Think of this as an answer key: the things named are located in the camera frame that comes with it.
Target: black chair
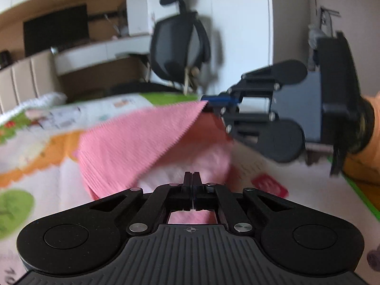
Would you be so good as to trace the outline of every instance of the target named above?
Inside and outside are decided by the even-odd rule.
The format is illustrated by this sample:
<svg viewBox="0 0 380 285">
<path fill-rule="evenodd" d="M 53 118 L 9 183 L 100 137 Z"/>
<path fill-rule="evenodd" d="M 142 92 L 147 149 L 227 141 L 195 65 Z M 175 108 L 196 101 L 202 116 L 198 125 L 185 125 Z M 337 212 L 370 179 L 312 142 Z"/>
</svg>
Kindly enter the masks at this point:
<svg viewBox="0 0 380 285">
<path fill-rule="evenodd" d="M 166 86 L 151 82 L 125 83 L 108 89 L 106 96 L 147 92 L 187 93 L 188 87 L 196 91 L 196 77 L 202 64 L 210 60 L 210 42 L 198 13 L 188 11 L 184 0 L 160 0 L 162 6 L 173 3 L 179 4 L 180 14 L 156 23 L 149 64 L 158 77 L 171 83 L 179 83 L 183 89 L 175 88 L 174 84 Z M 193 57 L 189 57 L 193 33 L 198 36 L 198 49 Z"/>
</svg>

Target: pink cloth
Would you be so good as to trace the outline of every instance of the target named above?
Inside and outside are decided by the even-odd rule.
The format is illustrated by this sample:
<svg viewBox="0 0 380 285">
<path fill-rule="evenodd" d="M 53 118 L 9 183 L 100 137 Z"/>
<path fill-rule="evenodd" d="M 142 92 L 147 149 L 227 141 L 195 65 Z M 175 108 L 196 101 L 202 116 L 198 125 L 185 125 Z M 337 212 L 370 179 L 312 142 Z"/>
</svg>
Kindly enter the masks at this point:
<svg viewBox="0 0 380 285">
<path fill-rule="evenodd" d="M 205 105 L 147 108 L 83 134 L 78 158 L 89 192 L 99 198 L 135 186 L 151 192 L 161 184 L 182 183 L 185 171 L 200 171 L 204 183 L 224 183 L 232 144 L 219 119 L 201 114 Z M 209 217 L 209 212 L 176 213 L 173 220 L 207 223 Z"/>
</svg>

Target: orange sleeve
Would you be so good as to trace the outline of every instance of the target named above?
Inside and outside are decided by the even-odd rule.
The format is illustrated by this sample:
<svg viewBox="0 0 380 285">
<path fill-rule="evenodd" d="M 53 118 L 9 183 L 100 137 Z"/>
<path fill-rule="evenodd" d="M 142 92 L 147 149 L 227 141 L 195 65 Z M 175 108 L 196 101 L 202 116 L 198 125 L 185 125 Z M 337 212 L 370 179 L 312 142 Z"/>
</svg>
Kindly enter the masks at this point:
<svg viewBox="0 0 380 285">
<path fill-rule="evenodd" d="M 363 151 L 347 157 L 343 170 L 353 179 L 380 185 L 380 94 L 366 99 L 374 109 L 374 131 Z"/>
</svg>

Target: white wall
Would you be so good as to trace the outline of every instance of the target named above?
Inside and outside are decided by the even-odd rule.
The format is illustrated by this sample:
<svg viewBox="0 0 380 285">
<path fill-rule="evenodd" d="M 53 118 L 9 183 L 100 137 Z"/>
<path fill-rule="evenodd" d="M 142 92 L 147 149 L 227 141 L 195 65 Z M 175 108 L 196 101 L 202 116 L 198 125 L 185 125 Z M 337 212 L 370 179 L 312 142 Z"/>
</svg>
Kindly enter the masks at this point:
<svg viewBox="0 0 380 285">
<path fill-rule="evenodd" d="M 272 63 L 271 0 L 191 0 L 201 17 L 212 47 L 211 81 L 204 93 L 219 93 L 240 80 L 244 72 Z M 176 12 L 148 0 L 155 19 Z"/>
<path fill-rule="evenodd" d="M 287 59 L 307 62 L 310 0 L 272 0 L 274 62 Z"/>
<path fill-rule="evenodd" d="M 343 31 L 350 44 L 362 94 L 376 95 L 380 91 L 380 0 L 317 0 L 317 7 L 321 6 L 341 13 L 341 18 L 333 17 L 333 29 Z"/>
</svg>

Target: white drawer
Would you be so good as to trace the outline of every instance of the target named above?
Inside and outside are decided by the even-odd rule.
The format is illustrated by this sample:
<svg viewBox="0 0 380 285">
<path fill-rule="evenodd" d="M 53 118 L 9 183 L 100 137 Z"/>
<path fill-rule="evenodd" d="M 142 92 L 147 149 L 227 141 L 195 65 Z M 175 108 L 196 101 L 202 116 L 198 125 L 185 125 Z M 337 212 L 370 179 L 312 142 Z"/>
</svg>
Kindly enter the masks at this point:
<svg viewBox="0 0 380 285">
<path fill-rule="evenodd" d="M 148 54 L 151 45 L 151 36 L 134 36 L 109 41 L 107 44 L 107 55 L 109 60 L 115 60 L 122 53 Z"/>
<path fill-rule="evenodd" d="M 96 64 L 107 62 L 105 43 L 88 45 L 61 52 L 54 57 L 57 75 L 63 75 Z"/>
</svg>

